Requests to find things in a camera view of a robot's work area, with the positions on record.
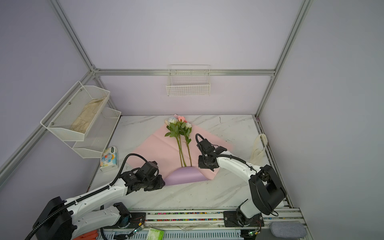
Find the purple pink wrapping paper sheet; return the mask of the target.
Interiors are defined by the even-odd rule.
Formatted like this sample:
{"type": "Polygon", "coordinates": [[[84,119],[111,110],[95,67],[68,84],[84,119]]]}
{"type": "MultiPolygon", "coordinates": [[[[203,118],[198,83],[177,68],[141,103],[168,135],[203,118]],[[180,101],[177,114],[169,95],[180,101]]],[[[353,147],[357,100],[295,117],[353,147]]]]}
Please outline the purple pink wrapping paper sheet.
{"type": "Polygon", "coordinates": [[[186,167],[181,167],[177,141],[175,138],[165,137],[168,132],[165,124],[165,116],[141,116],[124,117],[121,121],[122,140],[121,147],[127,153],[134,153],[126,163],[127,169],[141,167],[144,161],[139,158],[143,156],[148,161],[156,161],[159,165],[160,174],[168,186],[189,184],[202,181],[217,180],[226,170],[216,169],[201,170],[198,168],[198,156],[200,151],[197,148],[195,134],[201,134],[212,144],[219,145],[232,151],[230,132],[230,117],[222,116],[188,116],[187,120],[192,123],[192,133],[189,144],[192,166],[188,155],[185,140],[182,140],[183,155],[186,167]]]}

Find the white blue fake flower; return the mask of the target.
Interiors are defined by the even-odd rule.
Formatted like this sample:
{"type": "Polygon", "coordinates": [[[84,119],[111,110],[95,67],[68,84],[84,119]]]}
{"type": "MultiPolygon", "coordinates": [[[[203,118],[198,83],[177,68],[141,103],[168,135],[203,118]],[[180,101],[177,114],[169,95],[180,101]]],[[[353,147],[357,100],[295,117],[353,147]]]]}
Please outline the white blue fake flower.
{"type": "Polygon", "coordinates": [[[178,145],[178,140],[177,140],[178,133],[177,133],[177,126],[176,126],[177,122],[178,122],[178,118],[176,117],[170,117],[168,120],[165,120],[166,128],[169,130],[169,132],[165,134],[165,137],[175,138],[178,145]]]}

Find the red pink fake rose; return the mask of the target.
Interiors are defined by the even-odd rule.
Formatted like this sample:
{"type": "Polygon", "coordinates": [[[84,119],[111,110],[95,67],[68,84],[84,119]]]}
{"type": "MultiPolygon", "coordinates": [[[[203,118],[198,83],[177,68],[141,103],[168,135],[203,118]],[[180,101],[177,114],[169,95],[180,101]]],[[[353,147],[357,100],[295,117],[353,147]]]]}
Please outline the red pink fake rose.
{"type": "Polygon", "coordinates": [[[187,123],[187,120],[183,116],[178,116],[178,122],[182,125],[183,123],[187,123]]]}

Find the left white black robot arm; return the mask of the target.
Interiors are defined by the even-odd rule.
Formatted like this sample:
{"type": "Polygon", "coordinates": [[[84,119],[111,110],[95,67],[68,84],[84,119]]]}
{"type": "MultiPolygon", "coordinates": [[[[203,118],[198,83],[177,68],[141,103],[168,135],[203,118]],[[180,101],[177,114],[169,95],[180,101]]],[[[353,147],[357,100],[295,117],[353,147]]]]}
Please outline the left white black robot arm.
{"type": "Polygon", "coordinates": [[[155,161],[145,161],[142,167],[131,171],[119,170],[111,183],[89,193],[67,200],[51,199],[26,238],[73,240],[108,226],[125,228],[132,221],[132,215],[123,203],[114,203],[106,209],[100,207],[140,189],[148,192],[162,189],[164,185],[155,161]]]}

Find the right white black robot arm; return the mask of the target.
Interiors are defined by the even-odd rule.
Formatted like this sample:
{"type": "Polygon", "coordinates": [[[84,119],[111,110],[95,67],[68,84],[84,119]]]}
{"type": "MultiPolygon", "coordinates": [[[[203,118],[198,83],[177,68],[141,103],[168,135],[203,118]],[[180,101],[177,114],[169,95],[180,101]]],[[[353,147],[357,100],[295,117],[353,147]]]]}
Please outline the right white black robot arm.
{"type": "Polygon", "coordinates": [[[236,210],[238,225],[249,225],[252,218],[259,214],[278,216],[275,209],[286,198],[287,192],[270,165],[260,167],[248,163],[232,155],[226,148],[214,146],[207,139],[198,141],[197,147],[201,152],[199,168],[211,171],[226,169],[248,184],[251,198],[241,203],[236,210]]]}

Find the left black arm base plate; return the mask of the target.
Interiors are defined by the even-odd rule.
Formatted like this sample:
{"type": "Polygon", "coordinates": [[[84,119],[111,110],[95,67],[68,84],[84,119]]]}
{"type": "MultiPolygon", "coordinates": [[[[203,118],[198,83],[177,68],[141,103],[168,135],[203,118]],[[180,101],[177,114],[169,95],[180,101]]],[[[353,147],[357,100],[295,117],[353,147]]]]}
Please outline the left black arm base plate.
{"type": "Polygon", "coordinates": [[[144,212],[133,212],[130,215],[120,217],[118,222],[113,225],[115,229],[135,229],[139,224],[143,224],[146,220],[146,213],[144,212]]]}

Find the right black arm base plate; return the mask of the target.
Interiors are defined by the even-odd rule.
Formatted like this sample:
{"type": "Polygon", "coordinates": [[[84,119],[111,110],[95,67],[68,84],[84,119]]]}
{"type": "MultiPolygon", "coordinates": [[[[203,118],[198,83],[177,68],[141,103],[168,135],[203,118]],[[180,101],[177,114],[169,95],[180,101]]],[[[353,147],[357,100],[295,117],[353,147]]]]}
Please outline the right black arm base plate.
{"type": "Polygon", "coordinates": [[[252,218],[247,218],[239,211],[224,211],[225,227],[264,227],[264,219],[262,214],[254,215],[252,218]]]}

